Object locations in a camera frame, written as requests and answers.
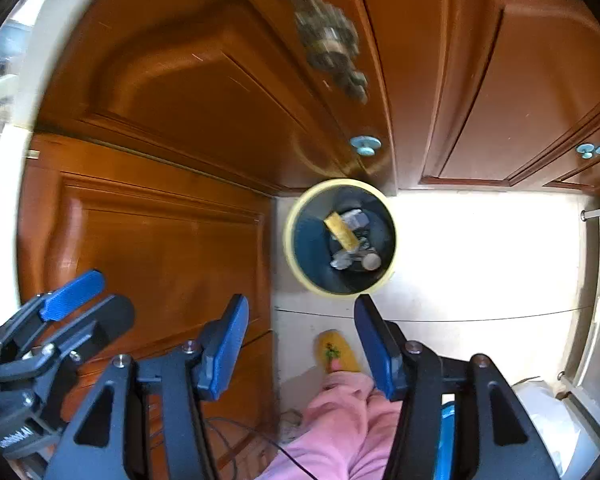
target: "blue gripper pad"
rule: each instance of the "blue gripper pad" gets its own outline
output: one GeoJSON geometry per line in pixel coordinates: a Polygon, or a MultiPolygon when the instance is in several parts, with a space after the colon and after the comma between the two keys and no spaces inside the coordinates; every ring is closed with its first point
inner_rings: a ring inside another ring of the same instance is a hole
{"type": "Polygon", "coordinates": [[[389,400],[403,400],[407,374],[402,352],[368,294],[356,299],[353,317],[376,387],[389,400]]]}
{"type": "Polygon", "coordinates": [[[45,298],[45,306],[40,310],[44,321],[60,321],[76,308],[92,300],[104,290],[104,276],[91,269],[69,283],[61,286],[45,298]]]}
{"type": "Polygon", "coordinates": [[[218,400],[228,388],[235,361],[249,323],[249,302],[234,294],[221,319],[207,323],[198,339],[202,360],[194,370],[194,384],[203,400],[218,400]]]}

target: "pink pants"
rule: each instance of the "pink pants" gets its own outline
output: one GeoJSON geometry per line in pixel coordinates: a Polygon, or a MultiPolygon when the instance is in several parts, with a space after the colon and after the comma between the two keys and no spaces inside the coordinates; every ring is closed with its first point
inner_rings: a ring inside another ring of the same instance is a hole
{"type": "MultiPolygon", "coordinates": [[[[304,413],[304,433],[285,449],[318,480],[379,480],[401,407],[365,374],[331,373],[304,413]]],[[[279,453],[258,480],[310,479],[279,453]]]]}

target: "tile grout line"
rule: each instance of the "tile grout line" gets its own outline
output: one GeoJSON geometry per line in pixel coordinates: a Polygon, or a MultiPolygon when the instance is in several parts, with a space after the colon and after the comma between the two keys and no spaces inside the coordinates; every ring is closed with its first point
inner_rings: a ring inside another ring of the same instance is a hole
{"type": "MultiPolygon", "coordinates": [[[[565,312],[576,312],[577,310],[587,310],[592,306],[580,306],[578,308],[569,308],[567,310],[559,310],[558,312],[545,312],[544,314],[530,314],[529,316],[512,316],[512,317],[493,317],[489,319],[385,319],[396,323],[474,323],[480,321],[506,321],[509,319],[526,319],[529,317],[552,316],[553,314],[564,314],[565,312]]],[[[275,307],[276,312],[289,312],[290,314],[305,314],[306,316],[321,316],[321,317],[336,317],[338,319],[353,319],[353,316],[334,316],[333,314],[317,314],[315,312],[298,312],[297,310],[286,310],[284,308],[275,307]]]]}

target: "yellow shoe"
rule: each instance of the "yellow shoe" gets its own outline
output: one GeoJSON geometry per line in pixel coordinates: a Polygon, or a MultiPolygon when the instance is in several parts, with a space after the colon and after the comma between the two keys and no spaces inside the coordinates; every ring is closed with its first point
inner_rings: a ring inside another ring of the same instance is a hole
{"type": "Polygon", "coordinates": [[[331,372],[359,372],[360,365],[353,350],[337,330],[322,332],[315,339],[315,360],[322,365],[324,371],[331,372]]]}

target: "screw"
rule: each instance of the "screw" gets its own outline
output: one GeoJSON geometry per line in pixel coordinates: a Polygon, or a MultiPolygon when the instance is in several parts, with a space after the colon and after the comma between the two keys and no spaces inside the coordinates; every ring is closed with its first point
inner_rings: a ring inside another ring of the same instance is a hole
{"type": "Polygon", "coordinates": [[[54,345],[53,343],[49,343],[47,345],[44,345],[42,347],[42,355],[49,357],[50,355],[53,355],[53,353],[56,351],[56,345],[54,345]]]}
{"type": "Polygon", "coordinates": [[[22,400],[23,400],[25,406],[33,405],[33,397],[31,396],[30,393],[24,392],[22,394],[22,400]]]}
{"type": "Polygon", "coordinates": [[[182,344],[182,351],[185,354],[193,354],[198,349],[198,343],[193,341],[193,339],[189,339],[182,344]]]}
{"type": "Polygon", "coordinates": [[[131,356],[127,354],[118,354],[111,360],[111,362],[116,368],[124,368],[131,364],[131,356]]]}
{"type": "Polygon", "coordinates": [[[422,353],[422,343],[420,341],[407,341],[404,344],[404,349],[410,354],[421,354],[422,353]]]}
{"type": "Polygon", "coordinates": [[[486,368],[491,364],[491,359],[489,359],[485,354],[476,354],[471,358],[471,361],[478,365],[478,368],[486,368]]]}

